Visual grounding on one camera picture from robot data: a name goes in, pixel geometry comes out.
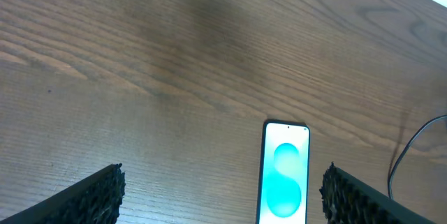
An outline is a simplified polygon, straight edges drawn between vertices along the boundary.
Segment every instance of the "wood grain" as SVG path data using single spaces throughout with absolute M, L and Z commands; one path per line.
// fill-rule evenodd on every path
M 0 0 L 0 218 L 109 163 L 123 223 L 253 223 L 261 126 L 312 130 L 309 222 L 330 161 L 385 193 L 395 150 L 447 111 L 430 0 Z M 395 197 L 441 222 L 447 137 Z

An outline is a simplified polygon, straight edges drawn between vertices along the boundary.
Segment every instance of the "wooden table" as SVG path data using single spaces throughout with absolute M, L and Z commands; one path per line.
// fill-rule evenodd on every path
M 331 161 L 386 192 L 447 111 L 430 0 L 0 0 L 0 219 L 123 163 L 120 223 L 253 223 L 261 127 L 312 130 L 309 223 Z M 446 125 L 395 199 L 439 223 Z

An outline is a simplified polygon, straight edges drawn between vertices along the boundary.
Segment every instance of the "black cable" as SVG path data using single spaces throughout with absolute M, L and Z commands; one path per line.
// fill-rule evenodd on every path
M 393 184 L 393 179 L 394 179 L 394 173 L 396 173 L 396 169 L 397 166 L 399 165 L 400 161 L 402 161 L 402 159 L 404 158 L 406 152 L 408 151 L 408 149 L 410 149 L 411 145 L 413 144 L 414 140 L 432 123 L 443 119 L 443 118 L 447 118 L 447 114 L 446 115 L 442 115 L 439 117 L 435 117 L 434 119 L 431 119 L 430 121 L 428 121 L 427 123 L 425 123 L 415 134 L 414 136 L 410 139 L 410 141 L 408 141 L 408 143 L 406 144 L 404 150 L 402 151 L 402 153 L 399 155 L 399 158 L 397 158 L 396 163 L 394 163 L 393 169 L 391 170 L 391 173 L 388 175 L 388 197 L 391 200 L 394 200 L 393 197 L 393 190 L 391 188 L 392 184 Z

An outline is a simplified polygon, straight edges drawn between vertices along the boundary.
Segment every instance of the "smartphone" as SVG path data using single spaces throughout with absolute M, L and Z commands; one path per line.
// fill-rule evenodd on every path
M 305 124 L 264 123 L 257 224 L 307 222 L 309 144 Z

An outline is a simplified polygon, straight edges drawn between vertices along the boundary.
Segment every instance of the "black spiky object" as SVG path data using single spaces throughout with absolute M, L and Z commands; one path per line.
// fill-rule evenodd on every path
M 109 165 L 0 224 L 114 224 L 126 185 L 121 165 Z
M 320 189 L 328 223 L 433 223 L 334 166 L 323 175 Z

